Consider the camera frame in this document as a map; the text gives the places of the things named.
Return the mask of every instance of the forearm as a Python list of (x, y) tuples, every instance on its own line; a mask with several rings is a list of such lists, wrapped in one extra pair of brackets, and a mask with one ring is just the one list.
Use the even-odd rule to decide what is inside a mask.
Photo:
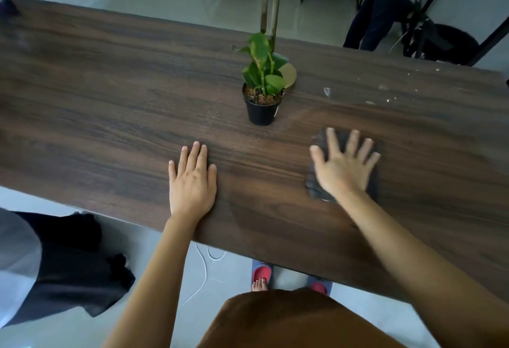
[(168, 347), (193, 229), (172, 216), (126, 309), (103, 348)]
[(502, 300), (411, 235), (366, 193), (337, 199), (443, 346), (478, 346), (507, 332), (509, 311)]

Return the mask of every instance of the hand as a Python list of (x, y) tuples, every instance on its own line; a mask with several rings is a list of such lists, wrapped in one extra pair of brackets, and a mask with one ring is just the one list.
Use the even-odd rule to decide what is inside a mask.
[(325, 161), (320, 147), (311, 146), (309, 149), (315, 163), (318, 182), (336, 200), (345, 192), (359, 189), (365, 191), (371, 171), (380, 159), (378, 152), (373, 152), (370, 158), (367, 158), (373, 147), (373, 140), (364, 140), (357, 152), (359, 131), (353, 130), (348, 138), (345, 153), (342, 153), (334, 128), (327, 128), (326, 131), (329, 160)]
[(187, 147), (182, 147), (178, 171), (170, 160), (168, 173), (172, 216), (178, 214), (196, 227), (216, 199), (217, 168), (210, 165), (207, 170), (207, 146), (200, 148), (200, 143), (194, 142), (189, 156)]

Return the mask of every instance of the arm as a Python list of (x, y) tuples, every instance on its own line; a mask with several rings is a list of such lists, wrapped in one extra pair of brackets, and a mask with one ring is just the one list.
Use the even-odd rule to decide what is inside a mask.
[(311, 147), (321, 186), (356, 223), (441, 346), (509, 346), (509, 306), (411, 235), (364, 192), (380, 155), (368, 158), (370, 139), (357, 152), (358, 137), (352, 131), (341, 153), (328, 128), (327, 162), (320, 148)]
[(207, 147), (182, 148), (178, 173), (169, 162), (172, 216), (126, 308), (103, 348), (169, 347), (187, 249), (201, 217), (212, 208), (217, 169), (207, 170)]

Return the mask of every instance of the brown shirt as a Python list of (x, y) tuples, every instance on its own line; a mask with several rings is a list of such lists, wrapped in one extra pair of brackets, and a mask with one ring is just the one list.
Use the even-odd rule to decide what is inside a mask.
[(307, 288), (244, 293), (227, 300), (198, 347), (237, 346), (403, 347), (335, 300)]

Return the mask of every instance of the wooden table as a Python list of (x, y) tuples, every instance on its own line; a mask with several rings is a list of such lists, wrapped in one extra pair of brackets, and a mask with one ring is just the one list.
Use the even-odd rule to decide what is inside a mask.
[[(298, 70), (269, 127), (241, 95), (247, 34), (16, 0), (0, 26), (0, 184), (162, 229), (169, 159), (200, 140), (216, 205), (195, 239), (402, 298), (341, 208), (309, 197), (325, 126), (380, 146), (380, 204), (509, 300), (509, 101), (488, 71), (277, 40)], [(324, 88), (329, 88), (326, 95)]]

